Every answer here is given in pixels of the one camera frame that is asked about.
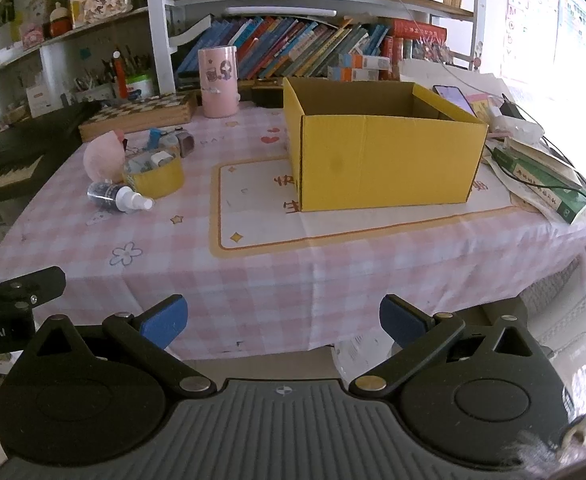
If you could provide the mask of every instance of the table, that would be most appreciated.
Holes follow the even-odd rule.
[[[84,146],[27,206],[0,244],[0,281],[55,265],[67,274],[37,320],[96,324],[179,293],[189,321],[169,349],[205,359],[351,338],[379,327],[388,292],[428,314],[513,297],[576,257],[586,292],[586,221],[518,206],[484,165],[467,204],[300,213],[281,110],[243,104],[210,120],[200,109],[185,127],[196,142],[185,184],[150,212],[88,202]]]

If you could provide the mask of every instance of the cable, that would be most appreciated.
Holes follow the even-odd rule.
[[[411,19],[413,20],[413,23],[416,25],[417,29],[420,31],[420,33],[422,34],[422,36],[423,37],[426,37],[427,35],[424,32],[423,28],[421,27],[420,23],[417,22],[413,18],[413,15],[411,14],[411,11],[406,6],[406,4],[402,0],[397,0],[397,1],[400,2],[404,6],[404,9],[406,9],[407,14],[411,17]],[[472,88],[473,90],[478,91],[478,92],[480,92],[482,94],[486,94],[488,96],[495,97],[495,98],[500,99],[500,100],[505,100],[505,101],[508,101],[509,103],[512,103],[512,104],[516,105],[516,107],[518,107],[519,110],[521,110],[522,112],[524,112],[528,117],[530,117],[534,121],[535,124],[537,124],[542,129],[542,139],[544,139],[544,142],[546,143],[547,147],[550,149],[549,144],[553,146],[553,149],[561,156],[561,158],[564,160],[564,162],[566,162],[567,164],[569,164],[573,168],[573,170],[577,174],[580,182],[582,183],[582,186],[584,186],[586,188],[586,179],[584,178],[584,176],[579,171],[577,171],[575,169],[574,164],[568,159],[568,157],[566,157],[566,155],[564,155],[562,153],[562,150],[560,150],[555,145],[554,142],[552,142],[551,140],[549,140],[546,137],[546,131],[545,131],[544,127],[530,113],[528,113],[526,110],[524,110],[524,108],[522,108],[516,102],[513,102],[510,99],[508,99],[508,97],[506,97],[506,95],[504,95],[504,94],[502,94],[501,96],[499,96],[499,95],[496,95],[496,94],[492,94],[490,92],[487,92],[486,90],[482,90],[481,88],[477,88],[477,87],[475,87],[475,86],[473,86],[471,84],[468,84],[466,81],[464,81],[462,78],[460,78],[459,76],[457,76],[455,73],[451,72],[451,70],[448,69],[448,67],[446,66],[446,64],[442,60],[438,60],[438,62],[442,65],[442,67],[444,67],[444,70],[446,70],[449,75],[453,76],[455,79],[457,79],[458,81],[460,81],[461,83],[463,83],[465,86],[468,86],[468,88]],[[486,146],[486,148],[489,150],[490,156],[492,156],[492,151],[490,150],[490,148],[488,146]],[[582,195],[584,198],[586,198],[586,194],[581,189],[575,189],[573,187],[564,187],[564,186],[537,186],[535,184],[531,184],[531,183],[526,182],[524,180],[520,180],[518,177],[516,177],[515,175],[513,175],[510,171],[507,171],[506,168],[504,168],[499,163],[499,161],[497,161],[495,159],[494,156],[493,156],[493,160],[495,160],[495,162],[497,163],[497,165],[500,167],[500,170],[502,170],[507,176],[511,177],[516,182],[520,182],[522,184],[526,184],[527,186],[534,186],[534,187],[537,187],[539,189],[565,189],[565,190],[569,190],[569,191],[575,191],[575,192],[579,193],[580,195]]]

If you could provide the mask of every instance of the yellow cardboard box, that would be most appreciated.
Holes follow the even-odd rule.
[[[487,125],[415,83],[284,80],[302,211],[460,203]]]

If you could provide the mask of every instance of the red book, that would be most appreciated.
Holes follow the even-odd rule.
[[[244,43],[240,46],[240,48],[238,48],[237,50],[237,63],[240,64],[240,61],[244,59],[244,57],[246,57],[246,54],[248,54],[253,47],[255,46],[255,44],[257,43],[256,40],[258,40],[260,38],[260,36],[262,36],[262,34],[265,33],[266,29],[268,29],[271,24],[273,23],[274,18],[272,16],[269,16],[268,18],[265,18],[263,20],[262,23],[260,23],[260,25],[258,26],[258,28],[256,28],[256,30],[253,31],[253,34],[251,34],[246,41],[244,41]]]
[[[393,79],[400,75],[399,66],[404,59],[404,38],[393,38],[393,56],[391,56],[391,69]]]
[[[394,36],[399,36],[405,40],[436,40],[439,43],[446,43],[446,29],[436,27],[429,23],[415,23],[412,20],[402,20],[396,18],[393,20]]]
[[[382,56],[388,57],[391,60],[393,59],[393,38],[391,36],[385,37],[384,41],[382,41]],[[380,70],[379,78],[384,80],[392,79],[392,74],[390,70]]]
[[[251,73],[247,76],[247,79],[253,79],[255,75],[260,72],[260,70],[266,68],[269,63],[272,62],[273,59],[275,59],[275,57],[284,49],[286,44],[304,28],[307,28],[307,24],[304,22],[292,23],[292,25],[289,27],[289,30],[287,30],[284,35],[282,35],[278,42],[268,51],[268,53],[266,53],[264,58],[262,58],[263,60],[258,62],[256,67],[251,70]]]

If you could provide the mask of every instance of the pink checkered tablecloth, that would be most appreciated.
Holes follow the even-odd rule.
[[[285,156],[284,117],[245,104],[227,119],[199,111],[185,127],[196,140],[183,160],[185,184],[152,211],[99,213],[86,198],[84,146],[27,206],[0,244],[0,281],[49,266],[65,271],[65,293],[37,308],[40,322],[62,312],[97,324],[179,293],[189,320],[170,349],[205,359],[351,338],[379,326],[388,292],[429,314],[513,297],[576,257],[586,291],[586,221],[553,223],[512,206],[369,238],[220,256],[210,245],[214,168]]]

